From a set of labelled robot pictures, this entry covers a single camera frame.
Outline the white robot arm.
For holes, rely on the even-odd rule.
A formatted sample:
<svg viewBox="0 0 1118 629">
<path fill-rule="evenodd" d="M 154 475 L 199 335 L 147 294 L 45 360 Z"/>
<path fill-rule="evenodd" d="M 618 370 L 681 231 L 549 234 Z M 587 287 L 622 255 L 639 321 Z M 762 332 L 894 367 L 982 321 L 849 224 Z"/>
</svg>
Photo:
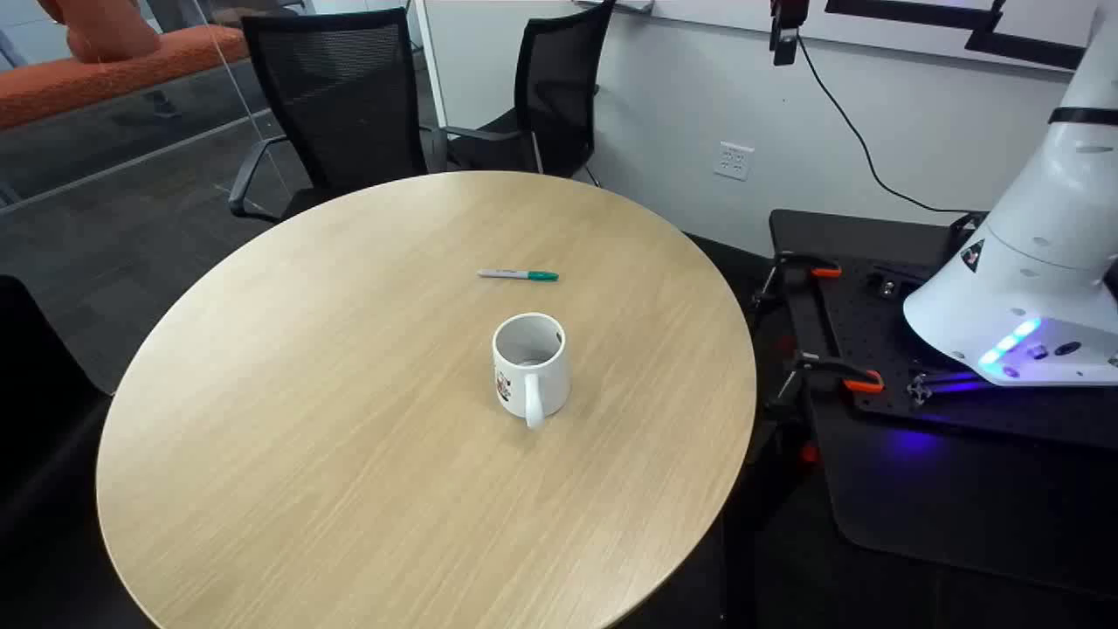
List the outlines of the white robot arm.
<svg viewBox="0 0 1118 629">
<path fill-rule="evenodd" d="M 996 388 L 1115 388 L 1115 262 L 1118 10 L 1101 0 L 1041 147 L 901 318 Z"/>
</svg>

